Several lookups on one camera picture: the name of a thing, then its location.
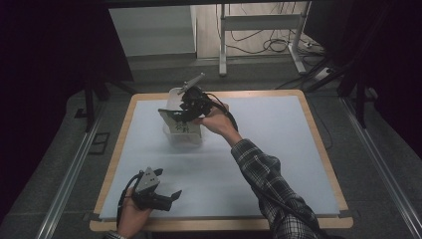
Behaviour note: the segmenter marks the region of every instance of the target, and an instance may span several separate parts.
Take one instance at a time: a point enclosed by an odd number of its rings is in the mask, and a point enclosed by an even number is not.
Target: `hand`
[[[149,214],[152,212],[150,208],[140,210],[136,207],[133,199],[130,197],[132,191],[132,187],[127,190],[117,228],[118,235],[125,238],[131,238],[136,235],[142,229],[143,225],[145,225]]]
[[[227,111],[229,110],[229,106],[227,104],[223,104],[223,106],[227,109]],[[213,107],[210,114],[208,114],[205,118],[194,119],[192,122],[202,124],[210,129],[210,131],[222,135],[230,146],[233,146],[238,141],[242,140],[242,137],[233,127],[230,119],[216,107]]]

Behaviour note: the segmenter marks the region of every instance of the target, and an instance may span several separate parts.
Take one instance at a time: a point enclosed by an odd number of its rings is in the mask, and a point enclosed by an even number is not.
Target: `gray floor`
[[[134,83],[127,83],[140,93],[168,92],[203,72],[205,91],[271,90],[296,78],[290,57],[248,58],[229,60],[228,76],[218,76],[215,60],[196,61],[130,61]],[[82,166],[69,201],[64,208],[53,238],[102,238],[90,230],[93,212],[102,187],[113,146],[130,101],[130,95],[107,85],[111,98],[105,102],[98,133],[108,132],[108,145],[103,154],[92,146]],[[350,229],[328,230],[345,238],[413,238],[395,202],[353,127],[343,104],[335,94],[337,82],[307,94],[319,133],[326,147],[338,182],[353,215]],[[368,131],[379,147],[398,184],[416,211],[422,212],[422,161],[394,130],[367,103],[365,119]],[[82,93],[68,101],[67,115],[55,140],[0,228],[0,238],[34,238],[50,208],[51,202],[85,135],[86,122],[75,119],[85,107]],[[153,238],[271,238],[269,232],[203,232],[153,233]]]

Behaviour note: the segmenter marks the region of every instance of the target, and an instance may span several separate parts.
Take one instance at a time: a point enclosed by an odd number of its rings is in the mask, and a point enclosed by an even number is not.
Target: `metal frame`
[[[307,2],[301,14],[282,15],[254,15],[254,16],[226,16],[225,4],[221,4],[221,37],[220,37],[220,68],[219,74],[227,75],[226,31],[296,29],[293,43],[288,48],[300,75],[306,72],[298,54],[298,44],[307,19],[311,2]]]

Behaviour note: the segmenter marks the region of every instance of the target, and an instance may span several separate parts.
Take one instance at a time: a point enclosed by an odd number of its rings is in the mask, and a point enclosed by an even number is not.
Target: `table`
[[[316,143],[317,151],[322,160],[322,165],[328,176],[329,183],[337,200],[340,212],[348,211],[347,204],[342,195],[341,188],[335,177],[329,158],[326,154],[322,144],[320,135],[317,131],[317,126],[314,122],[311,110],[307,104],[304,94],[298,90],[288,91],[244,91],[244,92],[215,92],[212,93],[218,98],[252,98],[252,97],[282,97],[282,96],[296,96],[300,100],[302,109],[307,118],[308,125],[312,132]],[[105,181],[99,195],[94,214],[100,214],[105,203],[105,199],[113,180],[116,167],[123,149],[125,137],[133,117],[133,111],[137,101],[151,101],[151,100],[166,100],[168,94],[138,94],[134,95],[130,101],[117,143],[111,157],[111,161],[105,176]],[[330,217],[319,218],[319,225],[321,228],[350,228],[353,225],[351,216],[346,217]],[[93,231],[108,231],[115,230],[114,221],[98,221],[92,220],[90,227]],[[268,222],[266,219],[150,219],[144,226],[144,231],[158,232],[158,231],[212,231],[212,230],[268,230]]]

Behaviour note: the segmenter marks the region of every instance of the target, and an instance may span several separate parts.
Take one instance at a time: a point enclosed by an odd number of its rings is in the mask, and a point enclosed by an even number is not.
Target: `plaid shirt sleeve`
[[[314,212],[299,195],[293,192],[281,176],[280,161],[276,157],[264,154],[248,139],[239,141],[232,147],[231,152],[250,183],[254,183],[266,194],[277,198],[318,227]],[[261,193],[255,190],[254,193],[259,199],[262,214],[268,219],[274,238],[318,238],[300,219],[286,213],[279,205],[268,201]]]

